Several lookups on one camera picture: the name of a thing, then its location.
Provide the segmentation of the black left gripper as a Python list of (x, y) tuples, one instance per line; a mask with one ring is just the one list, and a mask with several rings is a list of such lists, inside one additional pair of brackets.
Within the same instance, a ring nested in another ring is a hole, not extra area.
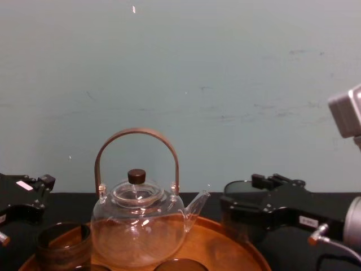
[(1, 173), (1, 226), (12, 222), (39, 223), (56, 178), (45, 174), (32, 187), (28, 175)]

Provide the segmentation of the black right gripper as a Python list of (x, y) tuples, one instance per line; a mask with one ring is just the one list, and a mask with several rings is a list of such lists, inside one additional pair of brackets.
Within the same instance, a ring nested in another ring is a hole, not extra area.
[(264, 198), (264, 211), (246, 200), (222, 195), (220, 198), (222, 225), (239, 228), (239, 224), (275, 230), (284, 226), (309, 232), (321, 224), (329, 226), (327, 236), (343, 240), (347, 211), (353, 197), (307, 191), (305, 181), (292, 180), (280, 174), (252, 174), (252, 186), (270, 191)]

